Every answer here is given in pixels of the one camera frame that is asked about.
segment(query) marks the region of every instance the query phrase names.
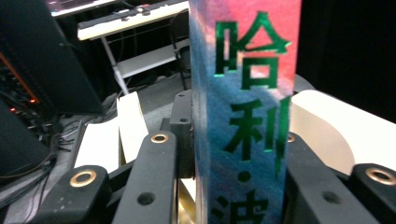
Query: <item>white shelf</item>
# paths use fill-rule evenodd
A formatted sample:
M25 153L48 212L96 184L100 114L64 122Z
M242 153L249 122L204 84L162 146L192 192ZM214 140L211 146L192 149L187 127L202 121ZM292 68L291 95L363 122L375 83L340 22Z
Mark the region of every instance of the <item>white shelf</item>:
M186 46L189 44L189 39L177 43L178 46ZM165 63L170 63L175 59L173 46L168 45L117 63L117 67L119 68L122 78L127 78Z

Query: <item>electronic equipment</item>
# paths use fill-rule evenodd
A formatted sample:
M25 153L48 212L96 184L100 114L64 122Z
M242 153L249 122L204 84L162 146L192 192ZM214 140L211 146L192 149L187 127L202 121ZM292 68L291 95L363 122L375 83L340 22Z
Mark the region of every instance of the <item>electronic equipment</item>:
M0 186L21 177L38 167L50 156L44 146L26 129L26 126L9 111L0 99Z
M45 107L49 117L103 113L73 46L44 2L2 1L0 17L3 61L7 60L8 69L15 71L14 81L20 82L30 97Z
M101 115L103 108L44 1L4 0L0 18L3 185L51 159L59 131L54 118Z

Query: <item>brass grommet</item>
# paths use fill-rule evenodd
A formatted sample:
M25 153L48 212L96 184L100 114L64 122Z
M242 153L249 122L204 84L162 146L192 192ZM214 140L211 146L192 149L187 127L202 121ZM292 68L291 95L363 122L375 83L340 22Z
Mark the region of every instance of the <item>brass grommet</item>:
M153 143L164 143L168 141L169 137L166 134L159 133L155 134L154 136L151 137L151 142Z
M89 175L90 177L86 180L83 181L78 181L78 178L82 175ZM96 172L93 170L85 170L85 171L80 171L73 175L73 177L70 179L70 185L73 188L81 188L85 187L93 182L96 178Z
M288 142L294 142L296 140L293 135L289 134Z
M378 168L368 168L366 170L366 174L375 180L376 182L379 182L384 185L396 185L396 177L393 176L392 174L380 170Z

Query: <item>machine part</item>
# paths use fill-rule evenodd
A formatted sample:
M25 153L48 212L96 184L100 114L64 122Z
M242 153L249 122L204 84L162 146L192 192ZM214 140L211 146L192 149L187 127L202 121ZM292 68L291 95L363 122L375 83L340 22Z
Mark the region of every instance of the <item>machine part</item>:
M395 171L377 164L359 164L353 168L347 185L380 223L396 221Z
M300 136L290 138L284 223L378 223Z
M110 196L106 169L81 166L58 181L29 223L98 223Z
M195 169L191 91L182 91L176 95L169 123L171 133L177 137L177 177L191 178Z
M191 197L189 191L186 186L183 184L182 180L178 180L178 202L181 207L183 207L184 213L193 223L196 223L196 206L195 201Z
M169 132L143 140L112 223L177 223L177 140Z

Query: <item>table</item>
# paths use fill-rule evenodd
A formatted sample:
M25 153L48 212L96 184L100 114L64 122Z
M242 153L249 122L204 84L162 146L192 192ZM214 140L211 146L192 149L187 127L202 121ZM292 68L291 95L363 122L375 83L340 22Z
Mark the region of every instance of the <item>table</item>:
M64 16L70 16L70 15L73 15L73 14L76 14L76 13L79 13L82 11L90 10L90 9L93 9L96 7L103 7L103 6L118 2L118 1L119 0L97 0L92 3L82 5L82 6L72 7L72 8L64 9L62 11L57 11L57 12L54 11L54 12L51 12L50 14L54 18L60 18L60 17L64 17Z
M145 54L133 57L131 59L117 63L106 37L125 30L133 29L139 26L150 24L155 21L161 21L175 16L178 12L189 8L189 2L181 2L172 6L165 5L158 9L150 11L150 14L144 16L139 13L136 16L125 18L123 20L115 20L100 23L89 28L78 30L79 40L94 40L100 38L105 47L108 59L113 67L114 77L121 87L122 92L128 94L124 79L140 72L149 70L159 65L170 63L176 59L172 45L155 49ZM186 46L190 44L190 40L183 40L177 43L178 46Z

